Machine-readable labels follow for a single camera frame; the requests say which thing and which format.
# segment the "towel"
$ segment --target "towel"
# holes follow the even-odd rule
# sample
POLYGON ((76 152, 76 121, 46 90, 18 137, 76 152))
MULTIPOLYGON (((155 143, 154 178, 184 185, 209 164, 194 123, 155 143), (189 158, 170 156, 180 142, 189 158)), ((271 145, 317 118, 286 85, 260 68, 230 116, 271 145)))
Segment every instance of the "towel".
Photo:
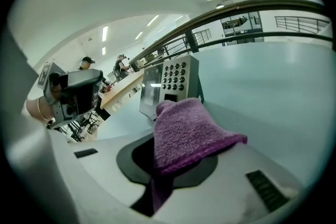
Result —
POLYGON ((154 126, 154 170, 167 175, 247 136, 219 127, 197 98, 163 101, 156 107, 154 126))

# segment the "robotic arm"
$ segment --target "robotic arm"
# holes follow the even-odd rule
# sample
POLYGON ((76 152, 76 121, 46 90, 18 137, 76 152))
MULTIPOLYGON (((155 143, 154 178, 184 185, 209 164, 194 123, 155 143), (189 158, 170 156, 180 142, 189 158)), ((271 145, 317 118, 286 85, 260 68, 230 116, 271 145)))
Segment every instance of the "robotic arm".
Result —
POLYGON ((102 79, 102 71, 96 69, 65 73, 55 63, 45 65, 37 85, 53 107, 55 122, 51 127, 72 122, 93 110, 97 106, 102 79))

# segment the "cap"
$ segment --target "cap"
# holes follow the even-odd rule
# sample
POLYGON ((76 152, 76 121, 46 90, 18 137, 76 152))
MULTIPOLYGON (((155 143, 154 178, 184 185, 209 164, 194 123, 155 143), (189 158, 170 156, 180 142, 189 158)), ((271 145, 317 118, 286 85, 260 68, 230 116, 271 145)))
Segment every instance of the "cap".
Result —
POLYGON ((95 63, 96 61, 91 59, 90 57, 84 57, 82 61, 88 62, 88 63, 95 63))

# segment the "keypad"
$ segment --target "keypad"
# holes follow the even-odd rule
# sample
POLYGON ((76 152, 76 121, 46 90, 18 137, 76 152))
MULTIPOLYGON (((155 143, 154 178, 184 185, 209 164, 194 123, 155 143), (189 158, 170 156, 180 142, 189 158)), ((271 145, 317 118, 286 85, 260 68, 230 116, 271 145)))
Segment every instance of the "keypad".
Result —
POLYGON ((186 74, 185 68, 186 67, 186 63, 176 63, 175 65, 169 65, 169 66, 165 66, 164 70, 168 71, 171 70, 169 72, 165 72, 163 74, 164 77, 171 77, 172 75, 174 75, 174 78, 163 78, 163 83, 177 83, 178 81, 180 82, 180 85, 178 86, 177 84, 162 84, 162 89, 173 89, 173 90, 177 90, 179 89, 180 91, 184 90, 184 82, 185 82, 185 78, 183 77, 186 74))

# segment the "railing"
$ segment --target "railing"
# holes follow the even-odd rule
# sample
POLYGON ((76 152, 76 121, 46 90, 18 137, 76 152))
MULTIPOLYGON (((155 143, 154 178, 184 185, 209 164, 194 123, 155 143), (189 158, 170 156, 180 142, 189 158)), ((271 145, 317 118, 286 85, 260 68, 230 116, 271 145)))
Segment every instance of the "railing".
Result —
POLYGON ((205 44, 206 41, 211 39, 211 33, 209 29, 194 33, 194 37, 197 45, 205 44))
POLYGON ((275 16, 277 27, 296 32, 317 34, 329 24, 327 20, 297 16, 275 16))
POLYGON ((323 5, 305 0, 262 0, 262 1, 251 0, 235 3, 225 6, 224 8, 215 9, 208 13, 200 15, 186 22, 185 24, 179 26, 178 28, 175 28, 174 30, 172 30, 171 32, 169 32, 168 34, 166 34, 165 36, 154 42, 151 46, 147 47, 146 50, 142 51, 132 60, 130 60, 130 65, 135 71, 138 71, 143 67, 148 67, 150 65, 163 62, 164 60, 167 59, 176 58, 182 54, 188 54, 190 52, 198 52, 200 48, 208 47, 215 44, 222 44, 224 42, 230 42, 239 39, 275 37, 275 36, 296 36, 296 37, 315 38, 333 42, 333 39, 330 37, 317 35, 313 33, 277 31, 277 32, 259 32, 259 33, 241 34, 237 36, 213 40, 198 45, 197 41, 195 40, 195 36, 192 33, 192 30, 197 27, 209 24, 211 22, 220 20, 225 17, 249 12, 258 12, 262 10, 297 10, 302 12, 311 12, 327 17, 326 9, 323 5), (139 65, 140 59, 159 49, 167 50, 166 49, 167 45, 177 42, 178 40, 183 40, 183 43, 181 44, 184 44, 185 49, 180 48, 179 50, 174 51, 172 54, 168 54, 168 51, 166 51, 167 56, 164 56, 164 53, 162 53, 161 55, 159 55, 160 56, 159 59, 157 58, 156 60, 153 59, 147 62, 143 67, 139 65))

